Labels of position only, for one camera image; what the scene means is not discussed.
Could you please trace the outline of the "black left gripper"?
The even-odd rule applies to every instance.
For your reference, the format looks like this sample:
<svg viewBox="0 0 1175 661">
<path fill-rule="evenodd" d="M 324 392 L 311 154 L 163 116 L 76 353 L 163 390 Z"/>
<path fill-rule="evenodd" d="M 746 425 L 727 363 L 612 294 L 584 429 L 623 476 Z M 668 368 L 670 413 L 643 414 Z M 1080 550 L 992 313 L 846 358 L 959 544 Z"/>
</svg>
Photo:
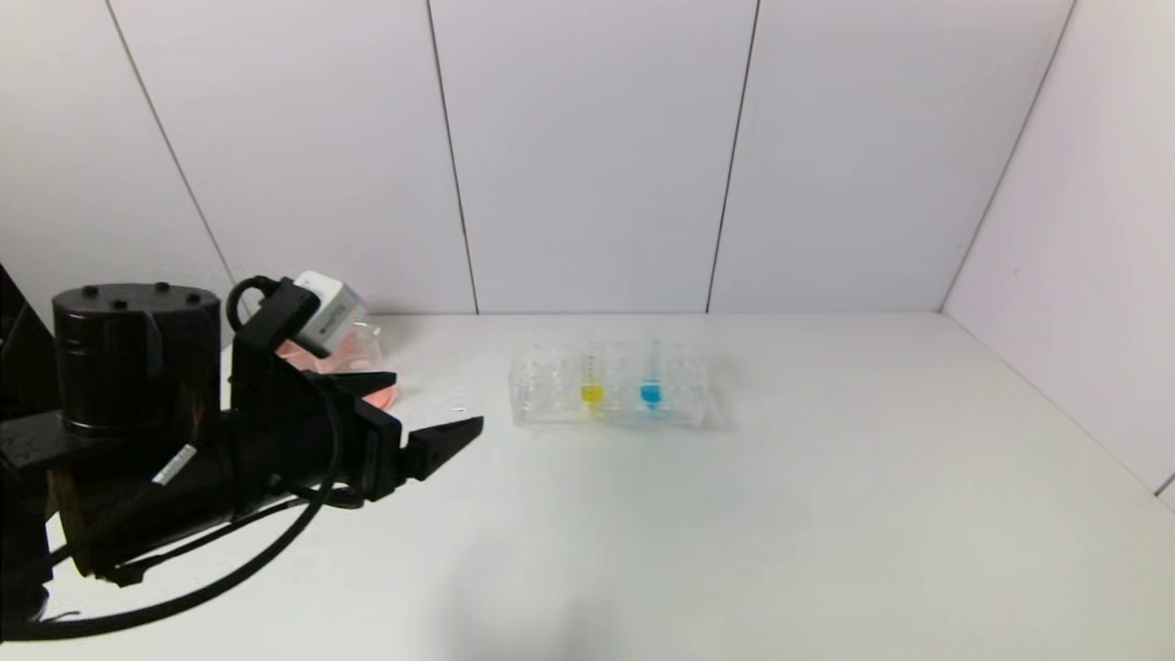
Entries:
<svg viewBox="0 0 1175 661">
<path fill-rule="evenodd" d="M 360 508 L 394 492 L 402 424 L 365 398 L 395 385 L 397 375 L 387 371 L 278 376 L 256 400 L 224 410 L 222 439 L 230 448 L 231 481 L 243 507 L 315 495 L 333 451 L 328 403 L 341 425 L 341 463 L 331 484 L 344 492 L 328 498 L 328 505 Z M 474 443 L 484 424 L 486 419 L 474 417 L 409 432 L 407 446 L 400 448 L 400 475 L 404 481 L 428 480 Z"/>
</svg>

